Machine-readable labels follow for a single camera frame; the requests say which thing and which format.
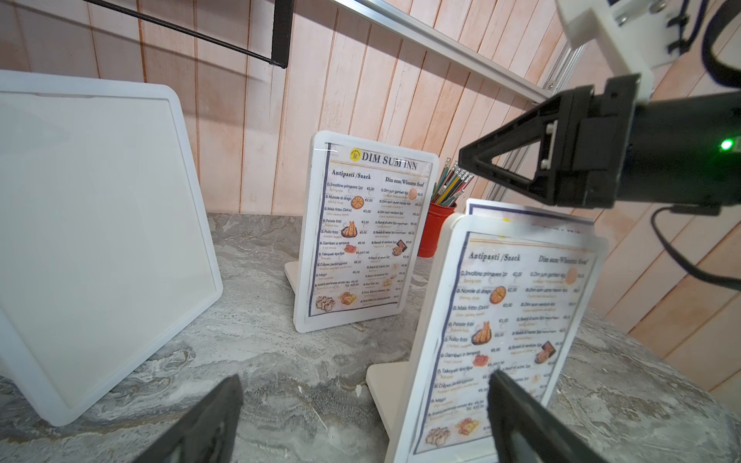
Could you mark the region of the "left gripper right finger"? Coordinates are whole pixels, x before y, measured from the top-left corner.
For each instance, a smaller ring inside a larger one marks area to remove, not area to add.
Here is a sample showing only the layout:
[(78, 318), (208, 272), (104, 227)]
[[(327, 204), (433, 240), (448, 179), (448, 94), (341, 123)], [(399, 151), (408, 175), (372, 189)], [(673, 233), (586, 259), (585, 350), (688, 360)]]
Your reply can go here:
[(503, 370), (489, 378), (487, 414), (501, 462), (605, 462)]

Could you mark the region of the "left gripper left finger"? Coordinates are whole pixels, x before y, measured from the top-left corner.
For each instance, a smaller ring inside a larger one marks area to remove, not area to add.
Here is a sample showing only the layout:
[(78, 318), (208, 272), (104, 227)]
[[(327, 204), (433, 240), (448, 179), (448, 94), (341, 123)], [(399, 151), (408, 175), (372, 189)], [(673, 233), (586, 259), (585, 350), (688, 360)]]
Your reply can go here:
[(239, 377), (225, 378), (134, 462), (231, 462), (242, 405)]

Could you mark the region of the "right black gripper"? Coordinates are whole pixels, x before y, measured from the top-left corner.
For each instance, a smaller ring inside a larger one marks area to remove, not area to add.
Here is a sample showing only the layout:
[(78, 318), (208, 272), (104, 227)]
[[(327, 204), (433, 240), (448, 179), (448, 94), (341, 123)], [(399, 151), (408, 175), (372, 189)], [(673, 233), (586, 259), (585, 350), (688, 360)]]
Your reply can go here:
[[(464, 170), (546, 206), (740, 203), (740, 94), (636, 102), (637, 81), (552, 96), (459, 151)], [(536, 147), (529, 177), (499, 158)]]

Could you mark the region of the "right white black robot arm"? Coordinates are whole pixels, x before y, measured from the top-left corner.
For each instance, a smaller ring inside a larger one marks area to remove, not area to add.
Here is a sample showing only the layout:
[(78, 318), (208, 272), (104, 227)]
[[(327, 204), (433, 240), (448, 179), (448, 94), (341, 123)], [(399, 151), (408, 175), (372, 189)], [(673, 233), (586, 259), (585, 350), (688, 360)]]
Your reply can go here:
[[(740, 14), (736, 1), (696, 15), (659, 1), (561, 1), (573, 46), (596, 42), (612, 70), (602, 94), (555, 94), (465, 146), (461, 167), (546, 206), (611, 208), (656, 203), (675, 214), (716, 216), (740, 202), (740, 72), (714, 44)], [(693, 46), (724, 92), (652, 99), (653, 69)]]

